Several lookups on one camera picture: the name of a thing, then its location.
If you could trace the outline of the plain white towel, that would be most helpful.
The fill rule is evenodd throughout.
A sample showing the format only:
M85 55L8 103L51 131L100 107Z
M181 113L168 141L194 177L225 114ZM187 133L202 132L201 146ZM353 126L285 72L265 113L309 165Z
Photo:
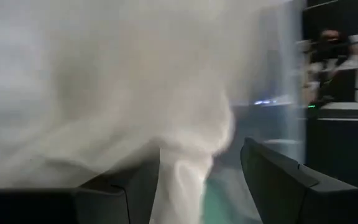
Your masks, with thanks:
M152 224L201 224L213 159L288 0L0 0L0 188L74 187L160 153Z

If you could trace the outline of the green table mat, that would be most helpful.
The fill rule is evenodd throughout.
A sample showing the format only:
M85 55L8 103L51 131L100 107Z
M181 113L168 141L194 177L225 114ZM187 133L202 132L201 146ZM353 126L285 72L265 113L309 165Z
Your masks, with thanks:
M242 171L222 167L206 181L204 224L262 224Z

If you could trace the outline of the black panel on stand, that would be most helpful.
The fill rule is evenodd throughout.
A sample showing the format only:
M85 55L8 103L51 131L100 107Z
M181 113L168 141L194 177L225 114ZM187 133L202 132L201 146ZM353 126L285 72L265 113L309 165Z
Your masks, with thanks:
M303 39L313 45L325 29L350 37L358 34L358 0L306 0L302 12Z

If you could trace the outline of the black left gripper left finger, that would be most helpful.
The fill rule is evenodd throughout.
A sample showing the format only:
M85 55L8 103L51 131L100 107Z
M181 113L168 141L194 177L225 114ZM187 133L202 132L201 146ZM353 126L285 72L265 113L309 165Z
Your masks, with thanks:
M0 175L0 224L148 224L160 153L143 149L105 172L68 161Z

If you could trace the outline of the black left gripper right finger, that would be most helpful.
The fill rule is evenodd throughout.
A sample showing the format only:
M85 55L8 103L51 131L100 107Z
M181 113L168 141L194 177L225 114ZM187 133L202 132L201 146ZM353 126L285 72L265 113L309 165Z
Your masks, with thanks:
M252 138L244 139L241 165L263 224L358 224L358 187Z

